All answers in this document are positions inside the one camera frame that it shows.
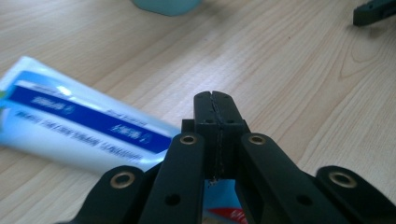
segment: black plastic part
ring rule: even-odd
[[[230,95],[201,92],[194,97],[194,119],[184,119],[182,132],[205,139],[205,178],[234,179],[240,137],[249,132]]]
[[[396,207],[370,183],[348,169],[318,170],[318,186],[351,223],[396,223]]]
[[[313,177],[271,138],[250,133],[229,95],[196,95],[194,116],[162,163],[105,173],[66,223],[201,223],[205,177],[235,179],[249,224],[396,223],[395,205],[360,176],[330,166]]]
[[[204,186],[204,138],[174,137],[157,174],[140,224],[201,223]]]
[[[396,14],[396,0],[374,0],[353,11],[353,24],[365,26]]]
[[[88,194],[76,217],[70,222],[62,223],[137,223],[159,168],[160,164],[145,174],[132,166],[120,166],[106,172]],[[112,187],[112,178],[125,173],[133,174],[131,185],[121,189]]]
[[[258,192],[262,198],[259,206],[263,204],[261,213],[254,211],[249,217],[247,212],[249,223],[348,223],[271,138],[247,133],[241,144],[240,160],[245,166],[241,173],[245,180],[239,177],[236,181],[245,186],[236,189],[237,195],[245,201],[242,205],[252,205],[255,202],[248,199],[254,197],[249,194]]]

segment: wooden surface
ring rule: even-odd
[[[396,203],[395,18],[353,0],[207,0],[168,18],[129,0],[0,3],[0,74],[28,55],[180,126],[223,91],[304,171],[349,168]],[[99,175],[0,149],[0,223],[69,220]]]

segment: blue object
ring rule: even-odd
[[[201,0],[134,0],[137,7],[165,16],[184,14],[200,3]]]
[[[20,77],[39,76],[39,74],[32,72],[22,72],[20,74]],[[155,154],[165,151],[172,141],[169,136],[155,133],[144,127],[114,118],[106,113],[76,104],[67,99],[31,90],[23,86],[16,85],[13,91],[9,93],[7,100],[80,124]]]

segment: light wood grain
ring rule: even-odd
[[[396,203],[396,26],[351,25],[352,0],[207,0],[164,17],[128,0],[0,3],[0,73],[28,55],[180,126],[201,91],[311,175],[349,168]],[[99,176],[0,149],[0,223],[72,218]]]

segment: screw hole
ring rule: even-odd
[[[185,145],[192,145],[197,142],[197,139],[192,135],[186,135],[180,138],[180,142]]]
[[[264,145],[265,144],[265,139],[263,137],[261,137],[261,136],[258,136],[258,135],[250,136],[248,141],[250,143],[253,143],[253,144],[256,144],[256,145]]]
[[[170,205],[170,206],[175,206],[180,203],[180,196],[178,194],[171,194],[166,196],[165,198],[165,203]]]
[[[132,183],[134,183],[134,174],[126,171],[114,175],[110,180],[110,185],[113,189],[124,189]]]
[[[312,200],[306,196],[306,195],[299,195],[297,196],[297,202],[304,205],[304,206],[310,206],[312,205]]]
[[[334,184],[343,188],[354,189],[358,186],[354,178],[341,172],[331,172],[329,173],[329,178]]]

